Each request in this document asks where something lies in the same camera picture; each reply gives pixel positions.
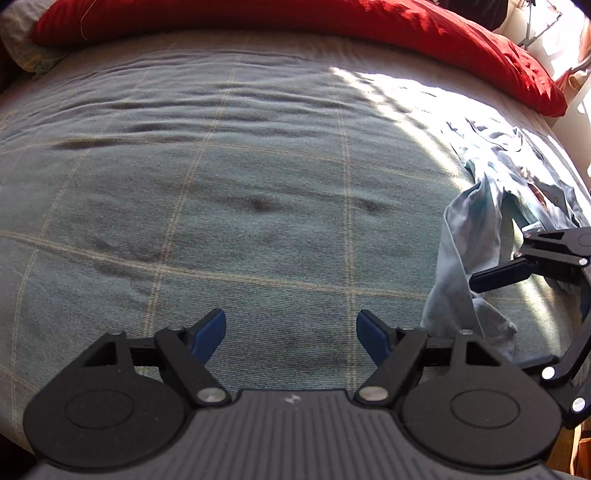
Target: pillow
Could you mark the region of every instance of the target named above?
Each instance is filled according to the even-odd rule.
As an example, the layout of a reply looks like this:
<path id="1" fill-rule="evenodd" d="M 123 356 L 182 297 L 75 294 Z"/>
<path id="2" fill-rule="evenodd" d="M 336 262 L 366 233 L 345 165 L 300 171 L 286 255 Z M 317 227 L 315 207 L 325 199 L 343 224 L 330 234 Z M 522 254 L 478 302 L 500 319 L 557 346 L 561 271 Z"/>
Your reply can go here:
<path id="1" fill-rule="evenodd" d="M 535 58 L 428 0 L 57 0 L 31 38 L 66 46 L 199 27 L 300 30 L 397 45 L 467 70 L 543 115 L 566 112 L 562 91 Z"/>
<path id="2" fill-rule="evenodd" d="M 33 25 L 55 0 L 15 0 L 0 13 L 0 40 L 20 68 L 37 76 L 47 73 L 63 57 L 62 48 L 35 45 L 29 39 Z"/>

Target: bolt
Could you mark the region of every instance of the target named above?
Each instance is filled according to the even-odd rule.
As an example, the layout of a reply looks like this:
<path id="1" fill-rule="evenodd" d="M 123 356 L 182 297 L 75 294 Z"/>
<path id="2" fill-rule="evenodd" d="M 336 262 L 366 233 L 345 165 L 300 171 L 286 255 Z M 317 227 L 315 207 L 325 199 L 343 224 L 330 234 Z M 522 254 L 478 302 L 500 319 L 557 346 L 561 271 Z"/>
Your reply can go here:
<path id="1" fill-rule="evenodd" d="M 197 398 L 204 403 L 220 403 L 226 399 L 226 392 L 218 387 L 209 387 L 199 390 Z"/>
<path id="2" fill-rule="evenodd" d="M 582 411 L 585 408 L 585 399 L 583 397 L 575 398 L 570 408 L 572 408 L 575 413 Z"/>
<path id="3" fill-rule="evenodd" d="M 555 373 L 556 370 L 554 370 L 554 367 L 546 367 L 542 370 L 542 378 L 544 380 L 550 380 L 550 378 L 552 378 Z"/>
<path id="4" fill-rule="evenodd" d="M 363 387 L 359 396 L 365 401 L 384 401 L 388 398 L 388 390 L 384 387 Z"/>

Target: fabric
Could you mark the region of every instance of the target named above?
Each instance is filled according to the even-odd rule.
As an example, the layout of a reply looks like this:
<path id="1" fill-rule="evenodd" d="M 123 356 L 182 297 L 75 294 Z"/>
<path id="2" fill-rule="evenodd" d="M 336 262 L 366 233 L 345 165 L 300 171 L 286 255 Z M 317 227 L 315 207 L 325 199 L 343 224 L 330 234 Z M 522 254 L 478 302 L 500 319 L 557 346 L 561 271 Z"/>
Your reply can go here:
<path id="1" fill-rule="evenodd" d="M 589 222 L 574 188 L 559 178 L 519 128 L 466 118 L 447 125 L 446 135 L 475 185 L 455 198 L 444 213 L 435 285 L 427 297 L 421 327 L 444 337 L 471 329 L 511 359 L 516 326 L 468 285 L 473 273 L 499 264 L 502 202 L 515 203 L 522 228 L 539 223 L 542 229 L 556 230 L 589 226 Z M 549 201 L 540 203 L 534 190 Z"/>
<path id="2" fill-rule="evenodd" d="M 198 27 L 378 41 L 467 70 L 543 115 L 562 116 L 567 108 L 562 91 L 529 53 L 426 0 L 57 0 L 31 38 L 39 45 L 69 46 Z"/>
<path id="3" fill-rule="evenodd" d="M 441 131 L 454 111 L 536 132 L 573 183 L 536 113 L 344 38 L 160 34 L 16 82 L 0 97 L 0 433 L 26 446 L 31 396 L 105 331 L 214 307 L 228 331 L 208 367 L 232 392 L 358 388 L 374 366 L 357 312 L 420 324 L 443 212 L 473 184 Z M 508 255 L 510 215 L 501 240 Z M 486 299 L 519 328 L 516 361 L 564 352 L 579 321 L 534 278 Z"/>
<path id="4" fill-rule="evenodd" d="M 63 48 L 40 47 L 29 39 L 33 25 L 55 0 L 15 0 L 0 13 L 0 40 L 26 72 L 37 76 L 51 70 L 64 56 Z"/>

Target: bed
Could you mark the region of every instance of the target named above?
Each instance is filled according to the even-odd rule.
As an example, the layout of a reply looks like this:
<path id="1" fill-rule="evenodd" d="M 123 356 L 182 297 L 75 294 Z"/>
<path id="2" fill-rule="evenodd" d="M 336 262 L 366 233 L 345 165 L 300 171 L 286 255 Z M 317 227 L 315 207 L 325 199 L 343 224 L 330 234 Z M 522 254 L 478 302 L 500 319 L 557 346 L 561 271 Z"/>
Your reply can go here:
<path id="1" fill-rule="evenodd" d="M 208 368 L 232 392 L 354 390 L 373 370 L 357 312 L 420 323 L 444 209 L 473 183 L 442 131 L 462 111 L 527 132 L 591 218 L 542 116 L 391 46 L 177 31 L 18 80 L 0 96 L 0 433 L 27 448 L 24 407 L 104 332 L 214 307 L 228 332 Z M 543 278 L 486 298 L 518 327 L 514 361 L 564 352 L 580 323 Z"/>

